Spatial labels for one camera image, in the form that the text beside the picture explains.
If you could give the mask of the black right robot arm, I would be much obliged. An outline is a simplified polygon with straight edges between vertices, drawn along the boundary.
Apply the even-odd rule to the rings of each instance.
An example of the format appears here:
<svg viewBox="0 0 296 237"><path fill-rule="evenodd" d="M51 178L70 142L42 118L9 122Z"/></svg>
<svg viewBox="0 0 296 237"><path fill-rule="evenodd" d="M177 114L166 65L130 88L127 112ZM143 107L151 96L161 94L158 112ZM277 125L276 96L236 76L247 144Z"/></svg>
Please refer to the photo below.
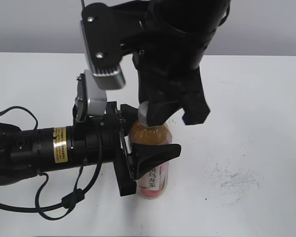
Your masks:
<svg viewBox="0 0 296 237"><path fill-rule="evenodd" d="M228 0L153 0L147 32L133 63L138 71L139 116L148 126L165 123L183 110L183 122L205 122L210 113L200 62L217 29L227 19Z"/></svg>

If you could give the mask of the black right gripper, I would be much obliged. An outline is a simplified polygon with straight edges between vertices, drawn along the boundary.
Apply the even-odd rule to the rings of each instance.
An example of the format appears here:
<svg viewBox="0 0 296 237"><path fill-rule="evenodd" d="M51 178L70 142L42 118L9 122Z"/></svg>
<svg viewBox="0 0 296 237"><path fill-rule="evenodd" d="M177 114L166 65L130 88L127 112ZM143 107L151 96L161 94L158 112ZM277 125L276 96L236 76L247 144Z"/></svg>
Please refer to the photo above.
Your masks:
<svg viewBox="0 0 296 237"><path fill-rule="evenodd" d="M139 48L133 53L138 71L138 101L148 102L148 126L164 124L183 108L185 125L202 124L210 108L201 81L203 48Z"/></svg>

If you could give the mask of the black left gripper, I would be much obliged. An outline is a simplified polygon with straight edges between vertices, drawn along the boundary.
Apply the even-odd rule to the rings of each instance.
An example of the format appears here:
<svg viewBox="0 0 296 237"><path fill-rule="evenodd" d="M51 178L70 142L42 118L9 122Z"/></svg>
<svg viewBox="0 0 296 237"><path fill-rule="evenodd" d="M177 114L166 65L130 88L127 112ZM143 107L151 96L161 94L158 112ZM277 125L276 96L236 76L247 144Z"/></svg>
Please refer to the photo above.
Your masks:
<svg viewBox="0 0 296 237"><path fill-rule="evenodd" d="M180 156L179 144L144 145L132 144L131 156L125 142L133 124L138 120L138 108L128 104L117 107L116 102L108 102L102 117L87 117L76 120L77 111L73 107L73 126L70 128L69 159L79 165L95 165L95 172L87 186L75 189L79 197L95 184L102 164L112 163L118 183L119 193L123 196L136 193L136 180L153 168Z"/></svg>

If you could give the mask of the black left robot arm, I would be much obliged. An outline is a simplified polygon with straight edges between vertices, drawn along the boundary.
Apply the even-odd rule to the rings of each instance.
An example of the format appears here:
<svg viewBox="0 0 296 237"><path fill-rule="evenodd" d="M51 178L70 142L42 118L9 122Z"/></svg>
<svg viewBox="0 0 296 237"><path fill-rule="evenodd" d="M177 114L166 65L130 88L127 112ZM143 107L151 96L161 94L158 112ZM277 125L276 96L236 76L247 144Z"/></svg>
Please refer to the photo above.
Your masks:
<svg viewBox="0 0 296 237"><path fill-rule="evenodd" d="M137 119L137 109L116 102L101 118L86 118L72 126L22 131L0 123L0 186L37 176L39 172L111 162L121 196L136 193L137 180L181 153L179 144L134 144L127 151L125 136Z"/></svg>

